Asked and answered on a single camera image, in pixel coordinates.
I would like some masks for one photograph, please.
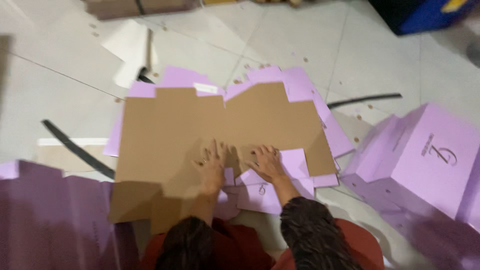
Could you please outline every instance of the white label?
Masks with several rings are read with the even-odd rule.
[[[207,92],[207,93],[212,93],[212,94],[218,93],[218,87],[217,86],[210,86],[210,85],[204,85],[204,84],[199,84],[199,83],[193,83],[193,87],[195,87],[195,89],[197,89],[197,91],[200,91],[200,92]]]

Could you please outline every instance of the lavender cardboard box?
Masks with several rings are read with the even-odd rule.
[[[480,269],[479,147],[477,130],[428,103],[375,126],[340,180],[439,268]]]
[[[132,226],[107,220],[112,186],[22,160],[0,164],[0,269],[138,267]]]

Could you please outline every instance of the dark patterned sleeve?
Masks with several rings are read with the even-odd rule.
[[[361,270],[348,252],[342,231],[327,207],[303,197],[291,199],[281,214],[282,235],[297,270]]]
[[[213,229],[205,221],[189,217],[167,233],[156,269],[206,269],[212,253]]]

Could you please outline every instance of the person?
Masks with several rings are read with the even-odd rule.
[[[192,161],[201,184],[190,216],[151,240],[141,269],[384,269],[376,239],[349,221],[335,220],[324,204],[302,197],[285,174],[279,151],[273,146],[255,148],[252,154],[258,162],[246,164],[275,188],[283,208],[281,232],[288,249],[275,262],[263,251],[253,228],[214,219],[228,151],[227,144],[217,145],[213,140],[204,149],[203,162]]]

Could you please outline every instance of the right hand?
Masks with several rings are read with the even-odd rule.
[[[273,146],[261,145],[252,151],[257,156],[258,163],[247,160],[245,163],[265,181],[272,183],[276,179],[287,177],[280,163],[280,153]]]

